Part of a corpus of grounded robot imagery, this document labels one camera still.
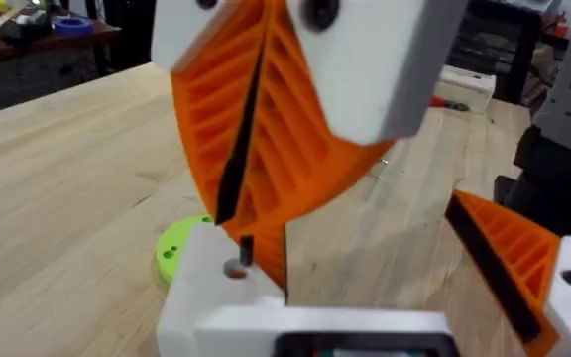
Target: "wooden workbench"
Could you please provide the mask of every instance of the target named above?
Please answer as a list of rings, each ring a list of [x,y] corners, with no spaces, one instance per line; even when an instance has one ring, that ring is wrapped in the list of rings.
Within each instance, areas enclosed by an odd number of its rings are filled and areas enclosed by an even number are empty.
[[[293,304],[442,309],[466,356],[512,333],[442,219],[490,197],[526,110],[431,109],[351,190],[288,227]],[[202,213],[165,73],[147,64],[0,111],[0,356],[157,356],[158,236]]]

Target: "blue tape roll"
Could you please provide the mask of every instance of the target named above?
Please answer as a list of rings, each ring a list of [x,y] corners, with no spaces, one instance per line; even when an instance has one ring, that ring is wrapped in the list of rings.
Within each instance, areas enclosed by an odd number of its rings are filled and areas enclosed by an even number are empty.
[[[85,36],[94,32],[91,20],[84,17],[54,17],[55,34],[61,36]]]

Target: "gray machine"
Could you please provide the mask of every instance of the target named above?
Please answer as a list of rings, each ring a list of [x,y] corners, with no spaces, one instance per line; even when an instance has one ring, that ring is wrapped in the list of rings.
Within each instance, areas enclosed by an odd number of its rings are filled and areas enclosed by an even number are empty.
[[[571,42],[514,163],[522,174],[517,180],[497,178],[495,200],[559,235],[571,234]]]

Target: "green disc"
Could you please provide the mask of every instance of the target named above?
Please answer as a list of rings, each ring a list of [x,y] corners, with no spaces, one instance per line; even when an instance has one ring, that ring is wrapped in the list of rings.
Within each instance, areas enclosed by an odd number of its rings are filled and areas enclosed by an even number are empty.
[[[158,262],[158,270],[167,283],[170,284],[173,280],[190,228],[195,223],[212,221],[209,215],[187,217],[167,228],[160,236],[156,245],[156,261]]]

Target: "orange ribbed surface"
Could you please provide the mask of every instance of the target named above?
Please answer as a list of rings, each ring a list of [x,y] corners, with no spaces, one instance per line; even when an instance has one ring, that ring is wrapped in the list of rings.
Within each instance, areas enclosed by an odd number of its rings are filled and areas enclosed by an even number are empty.
[[[284,224],[355,183],[392,142],[358,146],[334,137],[285,2],[245,2],[193,63],[171,76],[184,149],[211,214],[259,50],[264,55],[244,182],[236,215],[223,227],[234,239],[254,235],[258,264],[282,284]]]
[[[559,237],[496,203],[458,190],[454,195],[482,231],[541,325],[541,334],[523,344],[527,356],[547,355],[558,338],[543,314],[543,307],[558,255]]]

